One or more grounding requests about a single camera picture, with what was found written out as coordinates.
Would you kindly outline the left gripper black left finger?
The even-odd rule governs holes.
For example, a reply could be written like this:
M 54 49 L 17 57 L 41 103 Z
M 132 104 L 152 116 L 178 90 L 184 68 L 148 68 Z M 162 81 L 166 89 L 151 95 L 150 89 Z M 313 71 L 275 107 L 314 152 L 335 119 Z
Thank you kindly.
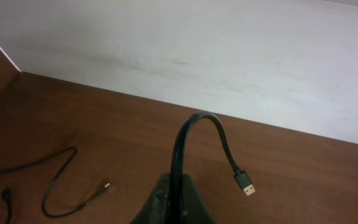
M 170 175 L 164 173 L 159 177 L 144 206 L 130 224 L 164 224 L 167 218 L 169 189 Z

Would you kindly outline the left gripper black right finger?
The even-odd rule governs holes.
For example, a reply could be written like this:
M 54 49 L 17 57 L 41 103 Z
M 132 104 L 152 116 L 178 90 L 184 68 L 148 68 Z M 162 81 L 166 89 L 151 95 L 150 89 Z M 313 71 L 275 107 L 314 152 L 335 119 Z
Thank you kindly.
M 217 224 L 206 207 L 190 174 L 183 175 L 183 211 L 185 224 Z

